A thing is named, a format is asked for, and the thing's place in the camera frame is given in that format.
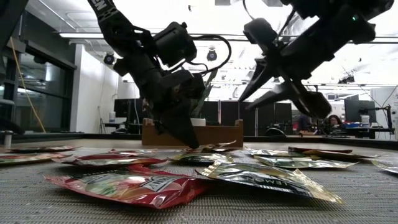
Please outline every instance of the gray carpet floor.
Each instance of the gray carpet floor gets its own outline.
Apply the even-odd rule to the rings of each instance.
[[[74,154],[108,150],[81,148]],[[355,152],[371,155],[380,151]],[[157,157],[172,154],[165,151]],[[245,151],[231,154],[236,162],[256,163]],[[383,151],[382,154],[385,160],[398,158],[394,151]],[[151,168],[199,177],[195,169],[205,167],[166,162]],[[338,194],[345,204],[222,183],[187,205],[154,210],[81,195],[43,178],[43,175],[88,172],[81,167],[54,162],[0,167],[0,223],[398,223],[398,175],[385,172],[369,161],[348,169],[302,171]]]

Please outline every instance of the yellow cable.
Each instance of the yellow cable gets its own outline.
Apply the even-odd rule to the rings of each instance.
[[[47,132],[45,131],[45,129],[44,129],[42,120],[41,120],[41,119],[39,118],[39,116],[37,115],[36,109],[35,109],[35,107],[33,106],[32,102],[31,102],[31,100],[30,100],[30,96],[29,96],[29,94],[28,94],[28,92],[27,92],[27,89],[26,89],[26,86],[25,86],[25,80],[24,80],[24,77],[22,76],[21,68],[19,67],[18,57],[17,57],[17,53],[15,52],[14,41],[12,41],[12,37],[10,38],[10,40],[11,40],[12,52],[14,53],[15,63],[17,63],[18,73],[19,73],[19,76],[20,76],[20,78],[21,78],[21,80],[22,80],[22,86],[23,86],[24,89],[25,89],[27,99],[28,99],[28,101],[29,101],[30,106],[32,107],[33,113],[35,114],[37,120],[39,121],[40,127],[41,127],[42,130],[43,130],[43,133],[47,133]]]

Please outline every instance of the wooden box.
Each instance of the wooden box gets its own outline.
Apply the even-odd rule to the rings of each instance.
[[[225,142],[236,142],[229,146],[243,147],[243,120],[235,121],[235,126],[195,126],[200,145],[216,144]],[[143,146],[184,146],[182,142],[173,136],[163,133],[157,134],[154,122],[145,118],[142,126],[142,145]]]

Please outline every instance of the person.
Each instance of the person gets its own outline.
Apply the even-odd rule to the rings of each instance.
[[[309,125],[311,125],[311,118],[307,115],[301,114],[298,117],[297,132],[299,133],[300,131],[307,130]]]
[[[331,125],[331,126],[341,125],[340,118],[335,114],[332,114],[328,117],[328,122],[329,122],[329,125]]]

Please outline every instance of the computer monitor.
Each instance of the computer monitor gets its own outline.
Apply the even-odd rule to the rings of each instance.
[[[376,123],[376,111],[371,110],[363,112],[365,109],[374,109],[375,105],[373,101],[363,100],[344,100],[344,106],[346,110],[345,120],[349,122],[361,122],[361,115],[369,115],[370,123]]]
[[[114,111],[117,118],[127,118],[129,114],[130,99],[114,101]]]

